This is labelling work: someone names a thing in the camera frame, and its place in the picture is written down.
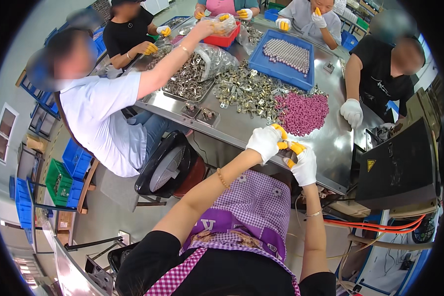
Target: black shirt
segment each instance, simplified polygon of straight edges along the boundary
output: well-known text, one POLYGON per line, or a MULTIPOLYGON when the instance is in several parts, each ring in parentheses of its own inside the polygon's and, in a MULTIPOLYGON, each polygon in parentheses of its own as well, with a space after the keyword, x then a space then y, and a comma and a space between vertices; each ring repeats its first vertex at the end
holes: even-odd
MULTIPOLYGON (((123 261, 115 287, 122 296, 140 296, 168 270, 181 264, 195 249, 181 256, 179 240, 163 231, 152 231, 123 261)), ((300 284, 303 296, 333 296, 336 278, 319 272, 300 284)), ((172 296, 294 295, 291 275, 270 258, 245 251, 208 249, 172 296)))
POLYGON ((406 101, 414 94, 408 75, 391 76, 391 50, 393 46, 368 35, 350 51, 362 61, 360 71, 360 101, 385 120, 388 101, 400 100, 400 114, 406 116, 406 101))
POLYGON ((154 42, 147 35, 148 26, 153 21, 153 15, 140 6, 140 13, 127 23, 109 22, 104 29, 104 43, 110 58, 118 54, 125 55, 130 49, 144 42, 154 42))

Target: yellow warning sticker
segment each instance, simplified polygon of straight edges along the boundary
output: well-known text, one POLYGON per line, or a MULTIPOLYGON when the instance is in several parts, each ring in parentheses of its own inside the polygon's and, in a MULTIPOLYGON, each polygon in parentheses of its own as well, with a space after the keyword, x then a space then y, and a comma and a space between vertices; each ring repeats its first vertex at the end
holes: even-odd
POLYGON ((367 173, 372 169, 373 165, 376 163, 374 159, 367 160, 367 173))

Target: purple gingham apron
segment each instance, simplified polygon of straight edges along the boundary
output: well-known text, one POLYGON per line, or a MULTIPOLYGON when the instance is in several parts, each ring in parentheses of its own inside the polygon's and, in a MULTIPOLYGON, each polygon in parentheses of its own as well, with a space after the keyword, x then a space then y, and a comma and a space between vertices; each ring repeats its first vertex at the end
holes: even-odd
POLYGON ((299 296, 296 276, 283 264, 290 203, 286 184, 259 172, 245 171, 202 214, 180 254, 197 250, 163 275, 145 295, 171 295, 207 249, 221 249, 253 252, 274 260, 291 275, 295 295, 299 296), (200 233, 210 234, 208 240, 197 239, 200 233), (255 238, 256 247, 242 244, 246 235, 255 238))

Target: green plastic crate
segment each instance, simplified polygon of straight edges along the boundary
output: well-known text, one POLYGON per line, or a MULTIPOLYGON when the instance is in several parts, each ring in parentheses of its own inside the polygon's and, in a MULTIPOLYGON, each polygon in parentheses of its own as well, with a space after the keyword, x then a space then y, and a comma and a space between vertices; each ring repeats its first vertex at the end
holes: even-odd
POLYGON ((277 9, 278 11, 280 11, 281 9, 283 9, 285 7, 286 6, 284 6, 282 4, 278 4, 278 3, 273 3, 273 2, 268 3, 268 9, 277 9))
POLYGON ((368 23, 361 18, 357 18, 357 25, 361 26, 363 29, 368 29, 368 23))
POLYGON ((64 167, 63 163, 51 158, 49 163, 48 174, 44 183, 48 189, 51 199, 55 205, 66 206, 68 203, 69 193, 71 192, 72 177, 64 167), (61 181, 58 186, 58 190, 54 191, 58 175, 61 174, 61 181))

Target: red plastic tray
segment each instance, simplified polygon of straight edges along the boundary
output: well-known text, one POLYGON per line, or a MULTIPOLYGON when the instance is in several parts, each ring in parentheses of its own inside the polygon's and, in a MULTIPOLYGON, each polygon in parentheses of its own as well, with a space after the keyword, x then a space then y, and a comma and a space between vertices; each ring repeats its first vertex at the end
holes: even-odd
POLYGON ((204 39, 204 43, 222 47, 229 47, 240 33, 240 22, 236 21, 237 27, 228 36, 210 35, 204 39))

